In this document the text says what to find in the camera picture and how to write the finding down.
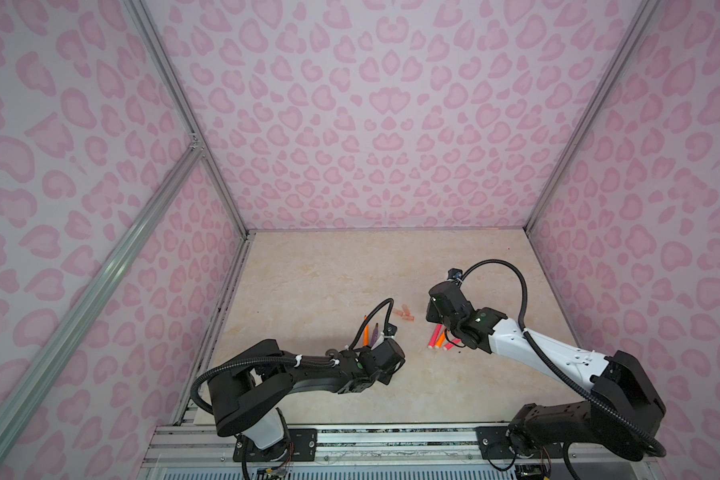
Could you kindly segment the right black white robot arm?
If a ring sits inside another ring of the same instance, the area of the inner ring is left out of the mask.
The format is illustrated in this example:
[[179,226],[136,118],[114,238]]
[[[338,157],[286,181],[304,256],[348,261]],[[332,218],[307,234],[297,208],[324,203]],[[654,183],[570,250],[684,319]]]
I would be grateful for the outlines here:
[[517,361],[580,396],[575,403],[524,405],[505,433],[515,454],[529,456],[551,444],[588,443],[633,462],[665,456],[656,434],[666,406],[633,355],[586,351],[527,329],[495,309],[476,309],[453,280],[430,289],[426,318],[465,347]]

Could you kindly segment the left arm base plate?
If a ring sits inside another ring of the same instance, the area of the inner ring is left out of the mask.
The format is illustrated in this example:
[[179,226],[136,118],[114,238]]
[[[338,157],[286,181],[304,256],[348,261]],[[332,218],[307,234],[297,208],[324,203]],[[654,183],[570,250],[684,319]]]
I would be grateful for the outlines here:
[[259,449],[252,440],[242,435],[236,444],[233,461],[311,462],[315,459],[316,447],[317,430],[312,428],[289,428],[282,439],[266,449]]

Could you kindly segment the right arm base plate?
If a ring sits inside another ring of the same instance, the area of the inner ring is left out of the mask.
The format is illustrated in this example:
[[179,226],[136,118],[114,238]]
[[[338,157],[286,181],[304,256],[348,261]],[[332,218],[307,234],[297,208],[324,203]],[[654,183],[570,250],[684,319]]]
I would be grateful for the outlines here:
[[477,446],[483,460],[517,459],[508,437],[507,425],[484,425],[475,428]]

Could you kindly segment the pink pen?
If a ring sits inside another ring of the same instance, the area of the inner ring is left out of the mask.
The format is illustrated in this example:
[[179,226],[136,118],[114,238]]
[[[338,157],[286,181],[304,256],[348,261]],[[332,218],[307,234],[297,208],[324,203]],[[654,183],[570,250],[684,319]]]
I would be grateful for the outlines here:
[[451,350],[452,348],[463,348],[464,345],[461,343],[460,340],[455,340],[455,341],[447,340],[444,343],[444,347],[446,350]]
[[438,324],[438,325],[435,327],[435,329],[434,329],[434,331],[433,331],[433,333],[432,333],[432,335],[431,335],[431,338],[430,338],[430,340],[429,340],[429,342],[428,342],[428,347],[429,347],[429,348],[434,349],[434,348],[438,348],[438,347],[441,345],[441,343],[440,343],[440,337],[441,337],[441,335],[442,335],[442,328],[443,328],[443,326],[440,325],[440,324]]

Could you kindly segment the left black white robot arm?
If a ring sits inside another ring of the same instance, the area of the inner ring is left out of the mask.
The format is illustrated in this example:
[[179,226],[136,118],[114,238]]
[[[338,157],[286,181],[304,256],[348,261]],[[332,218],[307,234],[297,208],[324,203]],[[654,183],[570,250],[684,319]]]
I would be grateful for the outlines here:
[[213,417],[218,436],[247,440],[260,451],[284,449],[289,433],[278,404],[286,396],[361,393],[376,383],[389,384],[404,363],[393,339],[324,356],[290,353],[265,339],[200,374],[191,399]]

